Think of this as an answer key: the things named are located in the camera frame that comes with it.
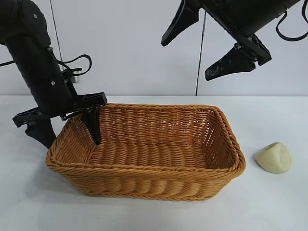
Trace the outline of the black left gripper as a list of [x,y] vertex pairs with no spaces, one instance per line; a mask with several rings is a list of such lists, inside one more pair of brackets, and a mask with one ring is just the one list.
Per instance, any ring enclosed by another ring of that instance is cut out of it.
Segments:
[[47,149],[51,147],[56,135],[50,118],[61,117],[67,120],[75,115],[81,116],[92,140],[96,145],[102,141],[100,131],[100,106],[107,104],[104,92],[78,95],[68,71],[60,72],[42,85],[30,87],[37,107],[18,113],[13,122],[19,128],[27,124],[25,133],[37,140]]

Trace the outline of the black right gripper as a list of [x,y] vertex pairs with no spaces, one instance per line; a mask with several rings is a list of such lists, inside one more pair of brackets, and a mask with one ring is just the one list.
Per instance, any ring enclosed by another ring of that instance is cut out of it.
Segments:
[[255,33],[287,10],[285,0],[182,0],[161,38],[167,46],[182,31],[199,21],[202,7],[239,44],[205,70],[207,81],[218,77],[251,72],[271,60],[271,54]]

